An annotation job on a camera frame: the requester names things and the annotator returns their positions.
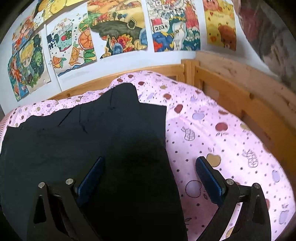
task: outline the colored drawing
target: colored drawing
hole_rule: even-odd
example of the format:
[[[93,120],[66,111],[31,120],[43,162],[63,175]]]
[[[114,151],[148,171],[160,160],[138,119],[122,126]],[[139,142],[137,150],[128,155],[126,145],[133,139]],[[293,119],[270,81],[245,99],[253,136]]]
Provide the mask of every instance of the colored drawing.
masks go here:
[[[50,82],[39,33],[20,50],[19,56],[22,79],[29,93]]]
[[[207,43],[236,50],[237,35],[233,5],[222,0],[203,0]]]
[[[71,6],[81,1],[83,0],[39,0],[34,14],[34,29],[36,30],[44,21],[65,6]]]
[[[10,84],[17,101],[20,101],[29,92],[21,74],[20,57],[18,54],[12,56],[8,62],[8,76]]]
[[[83,8],[76,8],[69,17],[47,31],[52,64],[58,76],[96,60],[87,14]]]
[[[12,56],[26,44],[33,31],[33,16],[30,15],[18,26],[12,35]]]
[[[155,52],[200,50],[200,27],[192,0],[148,0]]]
[[[147,48],[140,1],[90,0],[87,11],[89,27],[106,41],[105,53],[101,58]]]

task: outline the cartoon girl drawing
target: cartoon girl drawing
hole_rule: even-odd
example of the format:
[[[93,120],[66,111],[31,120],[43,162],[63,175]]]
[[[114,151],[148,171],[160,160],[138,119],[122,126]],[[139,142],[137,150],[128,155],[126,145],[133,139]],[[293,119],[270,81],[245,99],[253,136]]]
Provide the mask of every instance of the cartoon girl drawing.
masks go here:
[[[33,22],[31,21],[31,19],[27,19],[20,29],[18,39],[14,43],[13,52],[16,52],[18,49],[20,49],[22,47],[21,45],[25,43],[27,39],[29,39],[30,37],[29,33],[32,30],[33,30]]]

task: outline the blue rubber pad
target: blue rubber pad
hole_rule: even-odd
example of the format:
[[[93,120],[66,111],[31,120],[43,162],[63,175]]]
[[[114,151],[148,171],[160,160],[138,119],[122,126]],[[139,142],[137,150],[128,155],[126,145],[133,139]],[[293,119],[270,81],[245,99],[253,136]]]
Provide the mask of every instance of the blue rubber pad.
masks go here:
[[[103,175],[104,169],[105,160],[100,157],[77,188],[76,194],[78,198],[76,199],[76,203],[79,207],[89,200],[91,193]]]
[[[212,203],[221,206],[221,204],[223,203],[222,195],[224,193],[222,192],[222,188],[219,186],[209,168],[206,166],[201,157],[198,157],[196,159],[195,170],[202,184],[204,185],[209,198],[211,199]]]

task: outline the white wall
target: white wall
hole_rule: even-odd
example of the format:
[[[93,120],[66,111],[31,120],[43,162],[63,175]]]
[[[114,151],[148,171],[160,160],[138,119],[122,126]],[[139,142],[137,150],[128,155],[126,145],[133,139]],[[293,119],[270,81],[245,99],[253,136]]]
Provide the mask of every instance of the white wall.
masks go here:
[[[237,16],[235,16],[236,30],[237,30],[237,50],[236,52],[221,48],[213,45],[207,44],[207,32],[205,26],[205,16],[203,11],[202,0],[194,0],[197,9],[197,16],[200,25],[200,37],[201,37],[201,50],[213,51],[226,56],[227,58],[232,58],[240,62],[244,62],[261,71],[273,75],[268,67],[260,60],[255,51],[252,49],[251,45],[247,41],[240,25]],[[44,47],[44,57],[47,65],[49,75],[51,77],[51,83],[48,83],[41,88],[37,89],[32,94],[23,98],[19,102],[16,101],[14,93],[12,91],[9,76],[7,72],[7,64],[11,57],[12,51],[12,34],[16,27],[22,22],[22,20],[28,16],[37,4],[35,0],[13,23],[8,33],[4,37],[2,43],[0,44],[0,103],[3,108],[4,113],[8,113],[10,110],[25,104],[31,104],[37,101],[45,100],[51,96],[56,95],[60,91],[67,90],[76,85],[82,84],[84,82],[109,75],[112,73],[117,73],[126,70],[133,70],[148,66],[155,65],[166,65],[166,64],[178,64],[181,59],[193,59],[195,57],[194,51],[169,51],[155,53],[153,48],[153,39],[150,28],[150,21],[148,17],[147,6],[145,0],[142,0],[143,12],[145,17],[148,49],[141,51],[133,51],[128,53],[123,53],[104,59],[98,59],[96,62],[83,66],[79,69],[72,70],[61,77],[57,77],[52,65],[50,65],[50,55],[49,49],[46,47],[46,25],[44,25],[41,31],[42,43]],[[65,8],[61,11],[61,14],[54,15],[53,19],[49,19],[46,24],[54,26],[60,19],[67,17],[67,11],[71,7]],[[97,37],[93,36],[94,48],[97,57],[103,54],[102,43],[103,41]]]

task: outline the bear drawing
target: bear drawing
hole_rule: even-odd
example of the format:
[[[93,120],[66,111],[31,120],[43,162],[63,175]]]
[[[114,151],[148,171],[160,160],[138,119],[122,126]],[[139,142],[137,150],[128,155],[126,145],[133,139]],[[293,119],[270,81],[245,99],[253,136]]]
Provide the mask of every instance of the bear drawing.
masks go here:
[[[218,30],[221,35],[221,42],[224,44],[224,48],[229,48],[233,51],[236,50],[237,35],[235,30],[228,25],[221,25],[219,23]]]

